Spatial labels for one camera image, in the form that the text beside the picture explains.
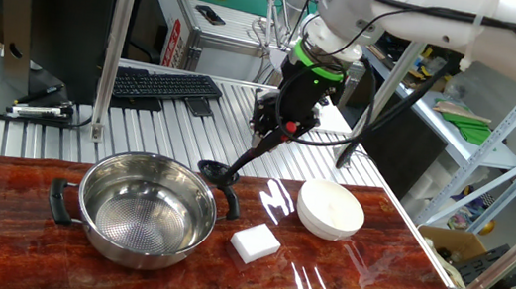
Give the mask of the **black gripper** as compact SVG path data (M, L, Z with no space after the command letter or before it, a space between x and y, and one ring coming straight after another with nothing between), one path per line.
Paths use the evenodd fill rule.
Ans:
M324 96L341 96L345 73L335 64L314 64L310 60L289 57L281 64L281 69L283 78L279 85L279 113L280 118L289 119L285 121L284 127L291 135L289 140L292 141L320 126L320 120L313 116L312 110ZM253 147L257 147L262 139L276 128L277 97L278 91L257 89L255 92L250 120Z

